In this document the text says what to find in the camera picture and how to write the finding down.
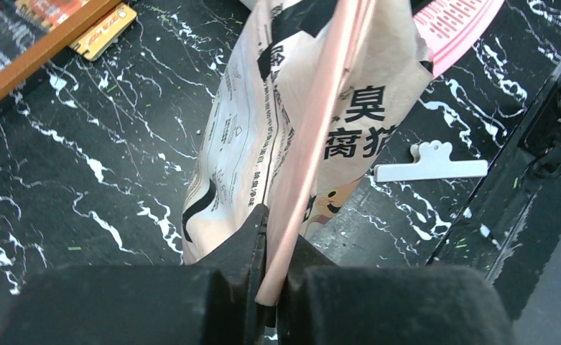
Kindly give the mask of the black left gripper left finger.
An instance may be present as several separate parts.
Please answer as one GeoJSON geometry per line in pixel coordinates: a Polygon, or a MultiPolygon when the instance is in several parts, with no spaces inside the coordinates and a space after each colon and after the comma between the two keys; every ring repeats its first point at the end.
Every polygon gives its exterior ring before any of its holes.
{"type": "Polygon", "coordinates": [[[260,344],[268,208],[192,265],[72,266],[34,276],[0,344],[260,344]]]}

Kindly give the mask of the pink cat litter box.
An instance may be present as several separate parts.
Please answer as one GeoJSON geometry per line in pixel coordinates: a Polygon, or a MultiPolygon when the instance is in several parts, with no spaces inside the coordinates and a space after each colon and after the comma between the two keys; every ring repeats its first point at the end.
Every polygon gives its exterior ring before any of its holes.
{"type": "Polygon", "coordinates": [[[418,31],[429,47],[435,78],[481,38],[503,3],[503,0],[432,1],[414,14],[418,31]]]}

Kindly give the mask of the orange wooden shelf rack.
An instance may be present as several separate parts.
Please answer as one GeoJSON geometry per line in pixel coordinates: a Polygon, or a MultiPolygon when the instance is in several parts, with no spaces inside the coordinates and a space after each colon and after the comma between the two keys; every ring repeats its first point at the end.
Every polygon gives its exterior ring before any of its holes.
{"type": "Polygon", "coordinates": [[[64,47],[75,41],[95,22],[119,4],[118,1],[89,1],[64,22],[0,70],[0,100],[35,73],[64,47]]]}

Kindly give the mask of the cat litter bag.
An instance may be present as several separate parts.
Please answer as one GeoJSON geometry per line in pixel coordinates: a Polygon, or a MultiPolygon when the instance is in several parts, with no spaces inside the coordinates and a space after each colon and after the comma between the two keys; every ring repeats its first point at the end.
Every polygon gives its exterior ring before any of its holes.
{"type": "Polygon", "coordinates": [[[255,1],[182,210],[191,265],[269,209],[255,300],[279,300],[298,236],[343,207],[432,80],[408,1],[255,1]]]}

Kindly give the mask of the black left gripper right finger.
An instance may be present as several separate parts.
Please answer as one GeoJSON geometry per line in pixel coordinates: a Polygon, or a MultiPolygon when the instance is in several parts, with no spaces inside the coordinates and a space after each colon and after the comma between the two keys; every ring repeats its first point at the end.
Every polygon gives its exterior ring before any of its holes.
{"type": "Polygon", "coordinates": [[[468,267],[341,267],[298,239],[280,344],[514,344],[496,290],[468,267]]]}

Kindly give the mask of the grey bag sealing clip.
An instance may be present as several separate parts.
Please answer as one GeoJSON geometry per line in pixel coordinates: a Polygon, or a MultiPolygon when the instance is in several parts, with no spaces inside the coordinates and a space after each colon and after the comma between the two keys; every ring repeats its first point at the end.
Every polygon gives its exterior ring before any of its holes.
{"type": "Polygon", "coordinates": [[[413,144],[409,151],[413,158],[411,163],[375,165],[375,182],[482,178],[488,174],[487,160],[451,160],[453,145],[450,142],[433,140],[413,144]]]}

